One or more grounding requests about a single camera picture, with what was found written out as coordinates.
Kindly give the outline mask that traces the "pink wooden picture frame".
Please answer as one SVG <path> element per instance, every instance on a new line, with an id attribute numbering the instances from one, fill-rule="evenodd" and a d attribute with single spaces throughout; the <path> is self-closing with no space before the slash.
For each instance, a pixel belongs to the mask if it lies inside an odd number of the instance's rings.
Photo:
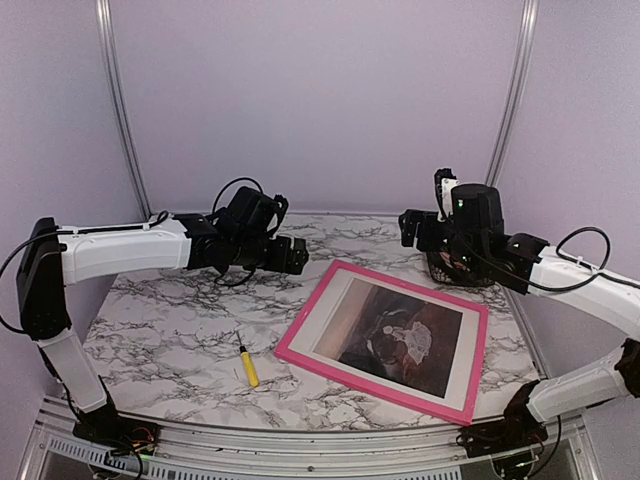
<path id="1" fill-rule="evenodd" d="M 274 354 L 354 390 L 468 426 L 488 320 L 483 305 L 334 261 Z"/>

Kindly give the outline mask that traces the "yellow handled screwdriver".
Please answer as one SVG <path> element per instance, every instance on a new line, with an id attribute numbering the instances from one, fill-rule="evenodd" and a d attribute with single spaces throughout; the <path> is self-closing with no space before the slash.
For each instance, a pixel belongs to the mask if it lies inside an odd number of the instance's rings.
<path id="1" fill-rule="evenodd" d="M 246 349 L 239 332 L 236 332 L 236 337 L 238 339 L 240 356 L 242 359 L 245 373 L 247 375 L 248 383 L 252 388 L 257 388 L 260 385 L 260 381 L 255 369 L 255 366 L 253 364 L 251 355 L 249 351 Z"/>

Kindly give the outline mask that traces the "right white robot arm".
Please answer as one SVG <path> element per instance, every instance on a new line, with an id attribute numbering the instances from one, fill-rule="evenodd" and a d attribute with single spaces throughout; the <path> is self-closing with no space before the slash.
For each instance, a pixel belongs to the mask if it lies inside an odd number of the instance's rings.
<path id="1" fill-rule="evenodd" d="M 499 191 L 462 183 L 451 169 L 434 175 L 437 208 L 398 218 L 401 243 L 425 254 L 432 274 L 457 286 L 499 284 L 571 306 L 617 328 L 623 345 L 591 364 L 522 387 L 505 409 L 495 438 L 515 448 L 540 425 L 567 412 L 639 395 L 639 283 L 603 259 L 593 265 L 540 237 L 505 231 Z"/>

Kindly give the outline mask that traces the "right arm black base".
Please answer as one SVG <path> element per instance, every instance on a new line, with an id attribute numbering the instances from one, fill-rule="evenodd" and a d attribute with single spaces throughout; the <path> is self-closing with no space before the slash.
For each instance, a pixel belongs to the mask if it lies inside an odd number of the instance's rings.
<path id="1" fill-rule="evenodd" d="M 545 426 L 535 420 L 503 418 L 461 428 L 456 444 L 475 458 L 543 444 L 548 438 Z"/>

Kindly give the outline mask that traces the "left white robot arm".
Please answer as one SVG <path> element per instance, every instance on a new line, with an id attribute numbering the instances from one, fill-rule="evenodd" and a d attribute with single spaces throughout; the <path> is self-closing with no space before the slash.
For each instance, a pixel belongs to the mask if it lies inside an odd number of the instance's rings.
<path id="1" fill-rule="evenodd" d="M 162 212 L 144 223 L 103 227 L 61 227 L 39 219 L 13 257 L 20 325 L 15 333 L 34 341 L 69 391 L 86 426 L 106 445 L 125 438 L 126 423 L 88 360 L 72 326 L 65 289 L 94 278 L 143 270 L 232 267 L 299 275 L 309 253 L 301 238 L 278 230 L 289 207 L 282 195 L 269 197 L 243 186 L 225 207 L 208 215 Z"/>

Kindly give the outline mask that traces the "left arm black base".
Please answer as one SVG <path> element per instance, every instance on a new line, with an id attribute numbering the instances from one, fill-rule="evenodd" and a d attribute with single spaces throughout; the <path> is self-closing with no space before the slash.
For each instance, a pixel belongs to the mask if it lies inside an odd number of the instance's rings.
<path id="1" fill-rule="evenodd" d="M 160 427 L 150 421 L 121 416 L 117 411 L 76 411 L 73 435 L 77 438 L 107 446 L 114 456 L 125 454 L 153 454 Z"/>

